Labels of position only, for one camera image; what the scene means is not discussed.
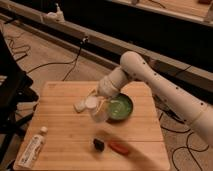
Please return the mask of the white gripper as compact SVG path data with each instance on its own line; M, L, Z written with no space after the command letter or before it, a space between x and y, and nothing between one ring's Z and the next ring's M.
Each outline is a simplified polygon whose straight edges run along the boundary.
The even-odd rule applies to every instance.
M107 110L113 97L119 94L119 90L112 84L108 76L103 77L97 85L98 99L97 110Z

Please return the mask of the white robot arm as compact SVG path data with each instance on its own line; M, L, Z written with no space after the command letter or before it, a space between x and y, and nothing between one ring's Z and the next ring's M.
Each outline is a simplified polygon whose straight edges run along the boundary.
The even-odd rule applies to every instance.
M127 51L121 56L120 66L99 81L97 92L100 96L115 97L135 79L145 82L200 138L213 147L213 106L156 73L134 51Z

